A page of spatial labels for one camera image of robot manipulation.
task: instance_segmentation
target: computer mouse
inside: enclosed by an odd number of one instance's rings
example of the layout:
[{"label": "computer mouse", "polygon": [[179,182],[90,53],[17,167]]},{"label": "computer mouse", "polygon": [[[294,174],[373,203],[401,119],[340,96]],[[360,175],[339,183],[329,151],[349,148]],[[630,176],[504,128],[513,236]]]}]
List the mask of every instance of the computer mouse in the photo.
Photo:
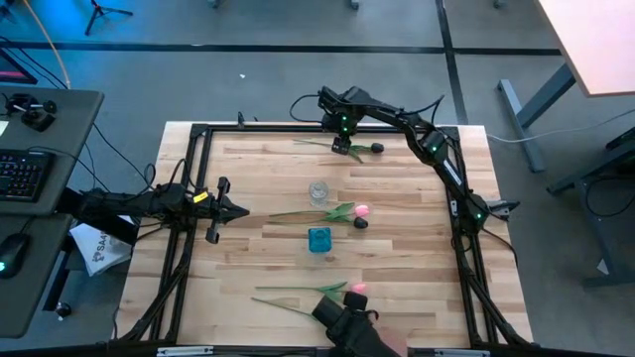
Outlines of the computer mouse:
[{"label": "computer mouse", "polygon": [[0,279],[15,277],[22,268],[31,236],[15,233],[0,243]]}]

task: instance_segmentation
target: butcher block tabletop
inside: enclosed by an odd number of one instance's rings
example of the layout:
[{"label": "butcher block tabletop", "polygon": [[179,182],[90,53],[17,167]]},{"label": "butcher block tabletop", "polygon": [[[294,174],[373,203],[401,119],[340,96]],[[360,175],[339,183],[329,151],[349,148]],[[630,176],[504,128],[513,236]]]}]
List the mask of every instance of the butcher block tabletop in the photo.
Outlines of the butcher block tabletop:
[{"label": "butcher block tabletop", "polygon": [[[185,157],[191,125],[166,124],[155,182],[167,182],[175,164]],[[486,199],[500,198],[485,129],[458,129],[471,188]],[[409,347],[469,346],[441,180],[415,158],[402,134],[356,135],[353,144],[385,146],[381,155],[362,154],[364,164],[333,154],[330,148],[295,141],[330,144],[332,138],[333,134],[323,133],[213,134],[206,185],[216,194],[218,178],[228,177],[229,197],[251,214],[222,227],[217,245],[204,240],[209,221],[198,223],[179,344],[329,346],[318,322],[252,299],[311,312],[320,293],[255,288],[363,282],[368,307],[380,313],[379,324],[403,333]],[[368,205],[368,228],[272,222],[270,214],[315,209],[310,205],[309,185],[318,180],[329,187],[327,208],[344,202]],[[332,250],[313,254],[308,249],[308,229],[320,226],[330,227]],[[504,222],[490,218],[486,227],[509,240]],[[139,233],[155,228],[141,228]],[[168,229],[154,233],[135,247],[117,315],[120,335],[157,293],[169,234]],[[532,340],[512,252],[484,233],[480,242],[492,299],[520,335]],[[169,326],[171,302],[162,335]],[[482,309],[475,305],[479,331],[486,338]]]}]

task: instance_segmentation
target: gray floor tile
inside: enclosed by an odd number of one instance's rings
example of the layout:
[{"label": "gray floor tile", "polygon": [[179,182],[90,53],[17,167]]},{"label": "gray floor tile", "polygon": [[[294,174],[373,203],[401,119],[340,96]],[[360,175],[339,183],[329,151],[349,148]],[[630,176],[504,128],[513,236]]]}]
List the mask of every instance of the gray floor tile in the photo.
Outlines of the gray floor tile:
[{"label": "gray floor tile", "polygon": [[445,0],[456,48],[556,49],[558,43],[534,0],[508,0],[494,9],[492,0]]},{"label": "gray floor tile", "polygon": [[[526,102],[562,62],[561,58],[458,57],[470,123],[513,138],[495,89],[497,80],[511,79],[521,102]],[[532,131],[590,125],[632,107],[633,97],[587,99],[574,86]],[[582,279],[599,276],[597,242],[573,192],[552,197],[545,191],[554,179],[597,157],[606,141],[633,123],[633,117],[625,118],[596,130],[540,139],[549,166],[541,175],[529,173],[520,147],[490,141],[503,197],[522,202],[511,219],[511,237],[534,338],[546,346],[626,355],[635,350],[629,338],[632,329],[626,327],[635,321],[635,303],[628,297],[635,294],[635,287],[582,288]]]},{"label": "gray floor tile", "polygon": [[[34,1],[55,41],[216,45],[440,46],[435,0],[227,0],[212,9],[205,0],[106,0],[103,6],[134,12],[110,14],[83,33],[92,14],[88,0]],[[28,11],[14,6],[18,24],[0,23],[15,40],[44,38]]]},{"label": "gray floor tile", "polygon": [[[55,68],[51,53],[32,53]],[[443,93],[450,94],[442,55],[64,51],[62,56],[73,88],[105,93],[97,123],[112,144],[141,168],[155,162],[166,121],[235,120],[238,111],[261,121],[288,121],[291,103],[302,94],[317,93],[323,85],[337,91],[357,85],[376,98],[413,109]],[[437,113],[438,122],[455,123],[453,113],[448,95]],[[321,118],[314,99],[299,104],[295,114],[306,119]],[[112,182],[111,189],[139,189],[139,182],[129,180],[131,173],[125,163],[95,134],[90,135],[88,143],[98,162],[99,175]],[[111,160],[117,163],[114,167],[99,169],[100,164]],[[89,184],[91,179],[75,171],[71,184],[79,182]]]}]

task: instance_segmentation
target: tripod leg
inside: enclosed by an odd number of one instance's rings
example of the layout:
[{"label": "tripod leg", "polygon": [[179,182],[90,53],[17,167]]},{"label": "tripod leg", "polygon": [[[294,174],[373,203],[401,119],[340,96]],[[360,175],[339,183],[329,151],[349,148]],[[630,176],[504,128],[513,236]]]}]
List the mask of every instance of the tripod leg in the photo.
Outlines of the tripod leg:
[{"label": "tripod leg", "polygon": [[92,24],[95,22],[95,19],[97,18],[97,13],[99,13],[101,10],[99,8],[95,8],[92,12],[92,16],[90,17],[90,21],[88,22],[88,27],[86,27],[86,32],[84,33],[87,36],[90,36],[90,29],[92,28]]},{"label": "tripod leg", "polygon": [[117,14],[124,14],[124,15],[134,15],[132,12],[130,11],[126,11],[126,10],[119,10],[119,9],[113,9],[113,8],[107,8],[107,7],[101,7],[103,10],[106,10],[107,12],[114,12]]}]

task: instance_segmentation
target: paper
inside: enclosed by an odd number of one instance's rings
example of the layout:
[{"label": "paper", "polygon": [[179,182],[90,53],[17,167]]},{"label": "paper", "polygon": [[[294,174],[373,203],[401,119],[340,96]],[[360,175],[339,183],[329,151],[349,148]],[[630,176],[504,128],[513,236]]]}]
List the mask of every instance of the paper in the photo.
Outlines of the paper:
[{"label": "paper", "polygon": [[[132,223],[130,217],[121,218]],[[129,244],[87,224],[72,228],[70,235],[77,244],[91,277],[130,259],[132,247]]]},{"label": "paper", "polygon": [[4,130],[7,129],[8,125],[9,125],[8,121],[0,120],[0,136],[2,136],[2,133],[4,133]]}]

